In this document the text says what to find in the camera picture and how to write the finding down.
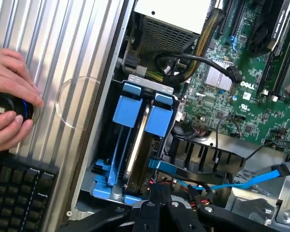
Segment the person right hand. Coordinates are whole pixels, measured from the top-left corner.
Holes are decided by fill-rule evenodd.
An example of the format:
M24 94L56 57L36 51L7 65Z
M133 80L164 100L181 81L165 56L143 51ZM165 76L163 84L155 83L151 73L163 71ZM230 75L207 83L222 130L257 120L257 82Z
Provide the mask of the person right hand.
M14 111L0 115L0 151L9 150L21 142L33 127L31 119L25 120Z

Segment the person left hand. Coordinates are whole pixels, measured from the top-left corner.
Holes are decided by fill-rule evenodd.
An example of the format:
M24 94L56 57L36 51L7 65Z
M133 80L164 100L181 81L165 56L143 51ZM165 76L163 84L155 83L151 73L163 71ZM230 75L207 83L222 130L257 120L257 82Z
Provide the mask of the person left hand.
M44 105L24 57L7 48L0 48L0 92L22 98L39 108Z

